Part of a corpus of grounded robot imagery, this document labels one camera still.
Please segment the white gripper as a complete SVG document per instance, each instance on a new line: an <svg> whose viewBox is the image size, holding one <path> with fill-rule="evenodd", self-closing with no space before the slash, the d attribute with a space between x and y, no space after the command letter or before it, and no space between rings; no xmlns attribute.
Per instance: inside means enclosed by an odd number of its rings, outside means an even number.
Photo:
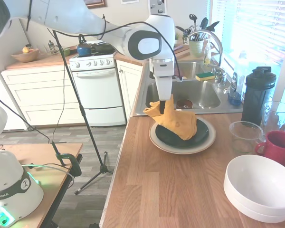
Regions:
<svg viewBox="0 0 285 228"><path fill-rule="evenodd" d="M172 88L172 77L162 76L155 77L155 83L157 92L160 100L160 114L164 114L166 100L170 100L171 88Z"/></svg>

